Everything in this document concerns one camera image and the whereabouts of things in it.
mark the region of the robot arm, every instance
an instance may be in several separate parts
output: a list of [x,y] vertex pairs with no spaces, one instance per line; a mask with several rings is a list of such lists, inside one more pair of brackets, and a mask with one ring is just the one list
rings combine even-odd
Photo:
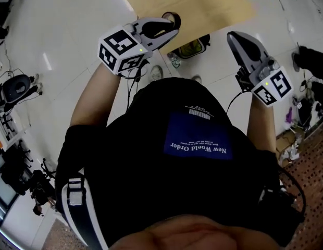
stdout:
[[228,44],[241,67],[235,76],[243,91],[251,91],[266,107],[293,92],[289,76],[256,38],[243,32],[229,32]]
[[153,51],[179,33],[180,25],[179,15],[167,12],[161,18],[141,18],[117,26],[100,37],[98,57],[113,74],[132,79],[132,69],[138,68],[136,75],[140,73]]

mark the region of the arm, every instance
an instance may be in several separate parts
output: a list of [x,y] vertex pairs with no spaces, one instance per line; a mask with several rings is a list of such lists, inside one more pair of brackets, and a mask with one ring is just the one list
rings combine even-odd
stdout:
[[119,84],[120,77],[100,64],[76,104],[70,126],[106,125]]
[[247,137],[259,150],[276,152],[274,111],[253,95]]

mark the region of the black t-shirt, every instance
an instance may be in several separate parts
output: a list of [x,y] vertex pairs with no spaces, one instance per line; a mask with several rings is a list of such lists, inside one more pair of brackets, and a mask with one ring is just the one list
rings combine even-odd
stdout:
[[266,232],[257,205],[267,182],[279,184],[276,166],[275,155],[258,151],[205,87],[163,79],[140,90],[108,127],[68,129],[57,207],[70,175],[84,167],[108,246],[180,214]]

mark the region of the brown speckled floor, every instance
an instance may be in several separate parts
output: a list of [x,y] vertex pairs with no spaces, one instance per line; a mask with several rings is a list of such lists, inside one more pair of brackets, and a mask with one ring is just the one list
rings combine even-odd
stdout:
[[[323,250],[323,124],[304,142],[300,158],[286,167],[304,190],[307,207],[302,223],[286,250]],[[287,189],[298,194],[296,187],[286,177],[282,179]],[[297,199],[299,208],[302,199]]]
[[59,220],[55,220],[42,250],[87,250],[86,247],[70,228]]

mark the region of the shoe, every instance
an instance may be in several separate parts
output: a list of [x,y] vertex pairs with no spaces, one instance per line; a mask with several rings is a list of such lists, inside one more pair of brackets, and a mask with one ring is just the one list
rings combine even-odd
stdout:
[[199,84],[202,84],[202,79],[199,75],[195,75],[193,78],[191,78],[193,81],[197,81]]
[[34,80],[33,80],[33,84],[34,84],[34,85],[36,85],[36,84],[38,83],[38,80],[39,80],[39,78],[40,78],[40,75],[37,73],[37,74],[35,74],[35,75],[34,75],[34,77],[33,77],[33,78],[34,78]]
[[163,69],[161,66],[153,66],[149,75],[150,81],[158,81],[164,78]]
[[295,55],[298,55],[298,53],[297,52],[293,52],[292,54],[291,54],[291,58],[292,58],[292,62],[293,62],[293,69],[296,71],[296,72],[299,72],[300,71],[300,67],[296,64],[296,62],[295,62]]
[[43,87],[42,83],[40,82],[40,83],[36,84],[36,86],[38,87],[38,89],[37,89],[37,91],[36,91],[36,92],[37,92],[39,95],[42,95],[42,87]]

